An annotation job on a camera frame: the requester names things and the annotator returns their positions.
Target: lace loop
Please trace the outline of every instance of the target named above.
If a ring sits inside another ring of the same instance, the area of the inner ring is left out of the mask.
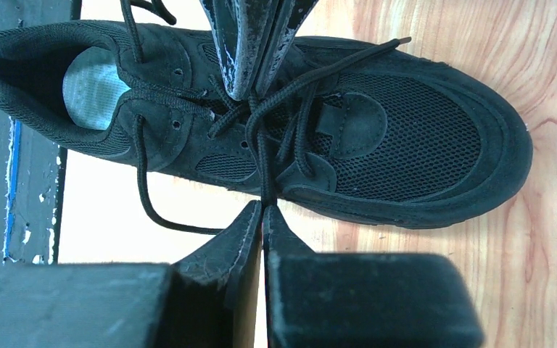
[[[138,157],[138,191],[140,193],[140,201],[145,213],[154,223],[171,230],[210,235],[215,235],[221,232],[222,230],[218,228],[201,228],[196,226],[182,225],[180,223],[173,223],[161,217],[154,209],[148,192],[148,157],[146,154],[146,144],[144,143],[145,121],[146,120],[144,119],[144,117],[140,114],[137,114],[135,120],[133,120],[133,129],[135,130],[135,133],[133,135],[133,142],[135,144]]]
[[[174,17],[168,9],[165,8],[162,0],[152,0],[152,2],[145,0],[120,0],[120,10],[123,12],[125,26],[129,32],[131,45],[133,47],[133,59],[136,63],[144,63],[144,50],[142,49],[142,44],[140,42],[140,35],[138,34],[136,21],[133,18],[132,6],[150,11],[161,17],[161,19],[170,25],[176,24],[176,17]]]
[[[210,126],[210,130],[208,131],[210,138],[215,138],[225,133],[225,131],[227,131],[239,117],[245,115],[248,110],[249,107],[246,104],[240,104],[235,109],[231,109],[225,115],[219,117],[216,122]]]
[[[225,90],[225,88],[223,87],[223,83],[220,82],[218,80],[218,78],[215,75],[211,75],[208,80],[210,81],[210,84],[213,85],[215,91],[217,92],[217,94],[219,95],[220,100],[229,108],[229,109],[234,109],[236,108],[236,102],[229,97],[229,95],[227,94],[227,91]]]

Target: stitching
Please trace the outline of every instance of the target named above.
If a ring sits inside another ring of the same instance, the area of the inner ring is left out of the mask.
[[[321,171],[326,176],[326,190],[329,191],[329,189],[330,189],[330,175],[329,175],[328,171],[326,170],[326,168],[324,168],[324,167],[321,167]]]
[[[129,97],[125,97],[125,98],[123,99],[123,102],[117,107],[116,114],[117,114],[117,115],[120,114],[120,109],[125,105],[125,103],[131,102],[131,101],[143,101],[143,102],[147,102],[146,99],[143,99],[143,98],[140,97],[140,96],[129,96]],[[177,109],[178,111],[184,113],[184,111],[183,111],[182,109],[180,109],[180,108],[178,108],[178,107],[175,107],[175,106],[173,106],[173,105],[169,105],[169,104],[162,103],[162,102],[158,102],[158,101],[152,101],[152,102],[154,102],[155,104],[158,104],[158,105],[167,107],[167,108],[169,109],[169,113],[170,113],[170,120],[173,119],[172,116],[173,116],[173,110],[174,110],[174,109]],[[154,160],[155,158],[157,158],[157,156],[161,155],[161,151],[164,149],[165,143],[167,142],[166,140],[170,137],[170,134],[171,134],[171,133],[172,133],[172,132],[171,132],[170,130],[168,130],[168,131],[165,132],[165,135],[162,137],[162,140],[161,140],[161,145],[160,145],[160,147],[159,147],[159,149],[158,149],[159,151],[157,151],[157,153],[154,154],[152,157],[149,157],[149,162],[152,161],[152,160]],[[175,150],[176,150],[176,148],[174,147],[174,149],[172,149],[172,150],[170,151],[170,156],[174,153]]]
[[[380,112],[377,112],[376,116],[377,116],[377,120],[379,121],[379,127],[377,128],[377,132],[374,134],[373,139],[379,137],[382,133],[381,130],[382,130],[382,125],[383,125],[383,118],[381,117]],[[362,149],[365,149],[365,148],[369,147],[371,144],[374,143],[373,141],[370,141],[368,143],[363,144],[362,146],[355,147],[355,148],[352,148],[352,149],[345,150],[345,151],[341,152],[339,150],[339,145],[340,145],[340,141],[341,141],[341,138],[342,138],[342,131],[343,131],[343,127],[344,127],[344,123],[345,123],[346,119],[347,119],[347,113],[344,114],[344,118],[343,118],[342,124],[341,124],[340,129],[339,129],[339,136],[338,136],[338,141],[337,141],[337,146],[336,146],[337,154],[343,154],[343,155],[352,154],[353,152],[357,152],[357,151],[360,151]]]

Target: black frame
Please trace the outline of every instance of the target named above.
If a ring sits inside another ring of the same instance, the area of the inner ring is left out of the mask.
[[[81,7],[0,0],[0,30],[79,19]],[[58,262],[66,163],[66,149],[0,110],[0,264]]]

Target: blue stripe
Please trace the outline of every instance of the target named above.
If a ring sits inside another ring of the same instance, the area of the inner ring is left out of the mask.
[[[9,257],[9,243],[12,240],[12,228],[14,227],[14,201],[16,200],[16,188],[18,183],[18,160],[20,157],[20,129],[21,124],[14,121],[14,134],[12,139],[12,162],[9,164],[9,191],[7,194],[7,231],[5,231],[5,257]]]

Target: black block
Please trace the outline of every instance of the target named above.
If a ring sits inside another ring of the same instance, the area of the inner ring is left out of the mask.
[[[434,254],[315,254],[278,208],[263,219],[268,343],[480,347],[460,273]]]
[[[153,347],[169,265],[0,268],[0,347]]]
[[[318,0],[280,0],[253,88],[265,96],[276,77],[297,31]]]
[[[0,347],[252,347],[261,203],[174,265],[0,267]]]
[[[223,83],[235,100],[248,97],[259,73],[280,0],[200,0],[210,27]]]

